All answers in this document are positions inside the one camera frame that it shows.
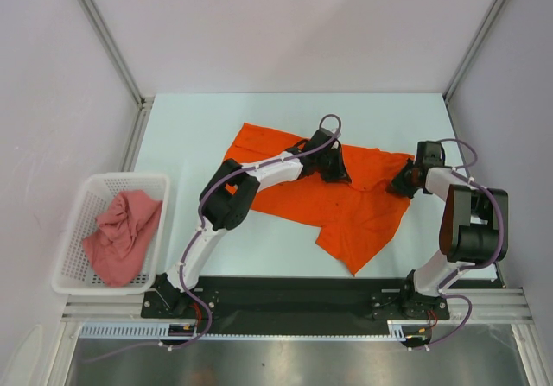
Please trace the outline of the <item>orange t shirt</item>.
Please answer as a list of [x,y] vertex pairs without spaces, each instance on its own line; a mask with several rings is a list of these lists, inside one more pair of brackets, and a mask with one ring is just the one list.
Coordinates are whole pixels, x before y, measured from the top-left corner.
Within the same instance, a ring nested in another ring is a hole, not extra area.
[[356,275],[394,238],[410,206],[388,186],[411,156],[351,145],[342,154],[351,183],[311,174],[259,192],[252,208],[319,228],[316,244]]

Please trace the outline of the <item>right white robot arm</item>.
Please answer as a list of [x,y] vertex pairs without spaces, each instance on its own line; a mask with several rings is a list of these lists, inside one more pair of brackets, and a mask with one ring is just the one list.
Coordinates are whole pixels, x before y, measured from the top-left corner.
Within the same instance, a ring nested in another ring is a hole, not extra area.
[[387,192],[397,196],[413,199],[422,191],[444,202],[437,252],[405,278],[391,301],[394,317],[448,317],[447,289],[469,270],[487,268],[506,256],[508,192],[484,187],[460,170],[446,164],[441,140],[422,141],[388,186]]

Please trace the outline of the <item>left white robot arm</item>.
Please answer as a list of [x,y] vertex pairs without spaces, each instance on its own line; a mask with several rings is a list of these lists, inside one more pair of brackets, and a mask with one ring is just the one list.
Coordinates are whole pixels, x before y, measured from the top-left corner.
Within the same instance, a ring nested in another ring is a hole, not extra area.
[[261,161],[239,163],[225,160],[199,197],[198,224],[179,260],[155,278],[146,300],[158,318],[180,318],[191,302],[191,292],[200,272],[220,239],[245,220],[256,195],[265,189],[319,174],[327,183],[349,183],[351,178],[343,162],[339,141],[340,128],[319,127],[308,140]]

